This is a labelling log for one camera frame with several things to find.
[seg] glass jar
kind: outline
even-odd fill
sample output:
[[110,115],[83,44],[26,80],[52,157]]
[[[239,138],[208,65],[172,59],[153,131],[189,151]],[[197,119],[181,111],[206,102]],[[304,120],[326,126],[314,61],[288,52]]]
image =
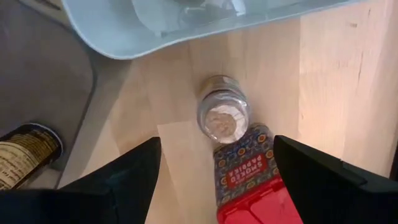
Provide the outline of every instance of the glass jar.
[[239,140],[249,126],[249,104],[239,83],[227,76],[209,78],[201,91],[197,121],[209,138],[230,144]]

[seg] dark can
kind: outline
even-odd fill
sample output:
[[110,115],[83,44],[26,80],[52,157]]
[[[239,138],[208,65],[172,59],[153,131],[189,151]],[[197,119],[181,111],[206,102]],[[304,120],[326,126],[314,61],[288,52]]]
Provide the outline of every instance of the dark can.
[[59,136],[41,124],[23,124],[0,138],[0,190],[18,189],[63,151]]

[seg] gold label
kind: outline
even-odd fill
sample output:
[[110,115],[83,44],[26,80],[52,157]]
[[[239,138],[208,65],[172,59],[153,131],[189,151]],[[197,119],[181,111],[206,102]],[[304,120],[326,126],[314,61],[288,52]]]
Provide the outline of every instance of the gold label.
[[31,134],[16,134],[7,141],[0,141],[0,190],[17,185],[48,158],[56,146],[49,134],[36,130]]

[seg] gray mat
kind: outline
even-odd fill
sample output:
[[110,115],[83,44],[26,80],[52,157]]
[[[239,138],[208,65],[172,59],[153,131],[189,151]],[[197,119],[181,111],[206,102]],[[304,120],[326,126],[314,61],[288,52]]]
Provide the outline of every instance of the gray mat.
[[0,135],[35,121],[61,135],[63,170],[93,86],[90,61],[67,29],[14,0],[0,1]]

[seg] can label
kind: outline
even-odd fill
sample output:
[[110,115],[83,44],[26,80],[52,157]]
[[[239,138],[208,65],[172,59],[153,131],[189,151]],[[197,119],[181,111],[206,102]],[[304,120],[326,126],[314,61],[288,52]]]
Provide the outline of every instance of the can label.
[[219,208],[279,176],[273,143],[268,127],[254,124],[238,142],[215,151],[216,201]]
[[60,138],[39,124],[24,124],[0,138],[0,190],[20,187],[62,153]]

